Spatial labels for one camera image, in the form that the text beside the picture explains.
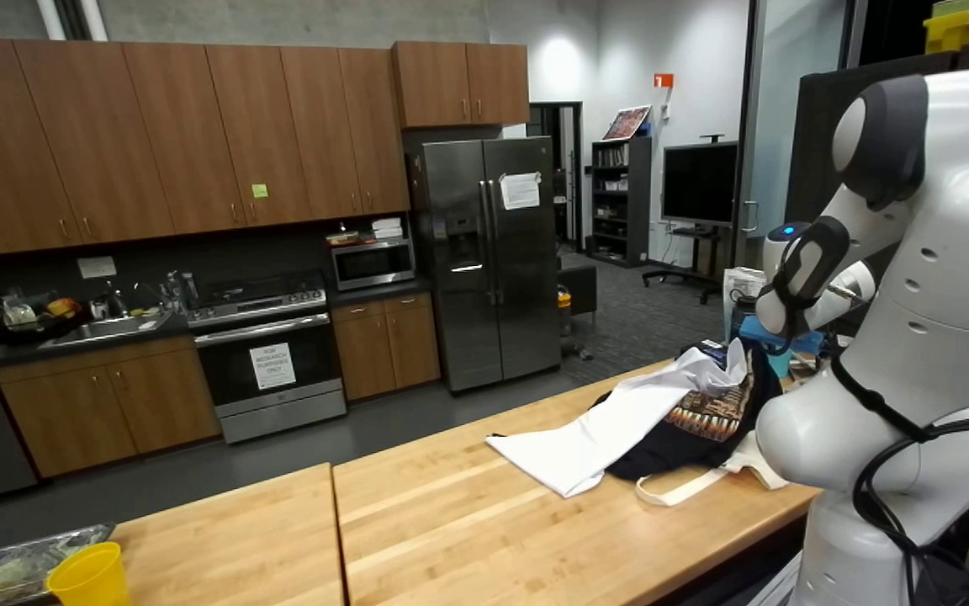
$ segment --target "microwave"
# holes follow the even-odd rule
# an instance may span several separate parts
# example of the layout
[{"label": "microwave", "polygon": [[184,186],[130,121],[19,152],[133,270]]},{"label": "microwave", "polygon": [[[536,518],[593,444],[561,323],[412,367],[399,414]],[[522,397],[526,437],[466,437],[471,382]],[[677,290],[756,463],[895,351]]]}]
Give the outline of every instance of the microwave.
[{"label": "microwave", "polygon": [[368,290],[416,279],[410,240],[373,240],[329,248],[337,290]]}]

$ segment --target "butcher block countertop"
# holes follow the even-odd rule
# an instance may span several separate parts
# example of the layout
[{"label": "butcher block countertop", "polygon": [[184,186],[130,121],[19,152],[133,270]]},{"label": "butcher block countertop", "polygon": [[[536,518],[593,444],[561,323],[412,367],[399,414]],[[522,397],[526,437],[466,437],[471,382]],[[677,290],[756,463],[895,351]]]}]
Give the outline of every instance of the butcher block countertop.
[{"label": "butcher block countertop", "polygon": [[329,463],[116,526],[130,604],[342,604]]},{"label": "butcher block countertop", "polygon": [[767,492],[755,476],[678,507],[614,479],[557,499],[484,444],[557,426],[614,380],[337,463],[351,604],[652,604],[804,514],[813,487]]}]

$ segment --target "floor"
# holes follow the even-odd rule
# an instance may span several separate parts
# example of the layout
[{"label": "floor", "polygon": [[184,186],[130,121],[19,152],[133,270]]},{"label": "floor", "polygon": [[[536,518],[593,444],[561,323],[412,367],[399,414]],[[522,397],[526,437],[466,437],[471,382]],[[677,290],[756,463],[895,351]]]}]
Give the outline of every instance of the floor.
[{"label": "floor", "polygon": [[351,461],[546,394],[673,357],[703,335],[720,341],[720,296],[677,279],[644,286],[644,270],[561,251],[564,266],[596,266],[598,311],[576,316],[557,371],[449,397],[444,382],[351,405],[345,416],[245,441],[203,441],[120,461],[0,499],[0,544],[94,521],[123,521],[190,499],[229,492],[315,461]]}]

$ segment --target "doorway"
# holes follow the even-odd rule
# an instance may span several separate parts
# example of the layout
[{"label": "doorway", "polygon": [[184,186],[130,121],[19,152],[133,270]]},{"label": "doorway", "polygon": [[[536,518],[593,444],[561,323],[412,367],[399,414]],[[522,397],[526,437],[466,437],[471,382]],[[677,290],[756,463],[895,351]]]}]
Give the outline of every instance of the doorway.
[{"label": "doorway", "polygon": [[581,251],[581,102],[529,103],[526,131],[552,138],[556,241]]}]

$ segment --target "lower cabinet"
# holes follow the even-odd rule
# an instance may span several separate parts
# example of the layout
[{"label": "lower cabinet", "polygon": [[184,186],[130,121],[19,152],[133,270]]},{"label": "lower cabinet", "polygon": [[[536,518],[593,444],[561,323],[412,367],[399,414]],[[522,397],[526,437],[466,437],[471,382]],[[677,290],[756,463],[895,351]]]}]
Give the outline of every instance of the lower cabinet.
[{"label": "lower cabinet", "polygon": [[190,335],[0,367],[0,389],[42,479],[218,434]]},{"label": "lower cabinet", "polygon": [[337,307],[332,323],[345,402],[441,378],[426,294]]}]

